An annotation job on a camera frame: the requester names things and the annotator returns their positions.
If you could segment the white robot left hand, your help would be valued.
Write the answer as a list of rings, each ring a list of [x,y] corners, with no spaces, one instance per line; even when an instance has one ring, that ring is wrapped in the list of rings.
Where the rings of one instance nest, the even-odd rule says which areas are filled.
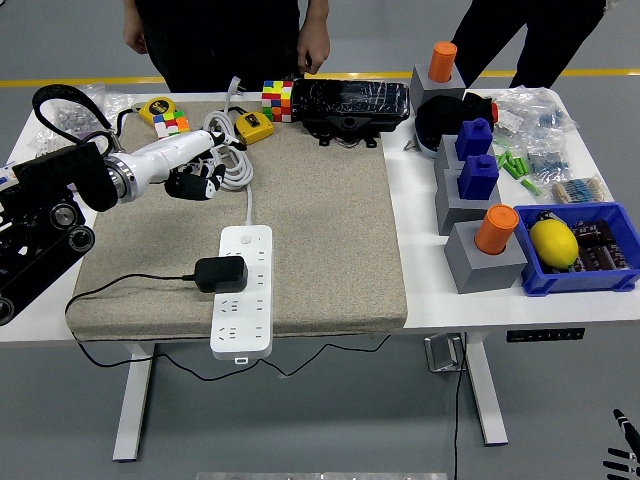
[[[130,187],[131,199],[143,195],[150,184],[167,180],[174,168],[219,146],[247,150],[247,146],[232,135],[197,130],[158,140],[122,157],[134,178]]]

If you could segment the person's right hand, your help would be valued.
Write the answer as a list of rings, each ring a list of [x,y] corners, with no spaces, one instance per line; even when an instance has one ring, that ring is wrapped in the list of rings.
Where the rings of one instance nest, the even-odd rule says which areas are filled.
[[[134,52],[144,55],[148,53],[144,37],[143,23],[139,18],[126,18],[123,27],[123,39]]]

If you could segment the person's left hand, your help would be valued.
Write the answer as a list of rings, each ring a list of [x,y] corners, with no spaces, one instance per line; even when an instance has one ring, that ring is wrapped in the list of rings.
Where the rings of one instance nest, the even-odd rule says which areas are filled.
[[[315,75],[330,54],[327,27],[305,24],[299,32],[297,53],[299,73]]]

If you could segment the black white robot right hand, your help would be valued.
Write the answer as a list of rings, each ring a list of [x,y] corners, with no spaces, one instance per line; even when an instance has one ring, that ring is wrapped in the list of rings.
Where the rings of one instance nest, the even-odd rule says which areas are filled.
[[[608,454],[616,460],[604,460],[603,466],[610,470],[607,479],[639,478],[639,432],[619,409],[612,411],[614,419],[620,427],[628,448],[626,450],[609,448]]]

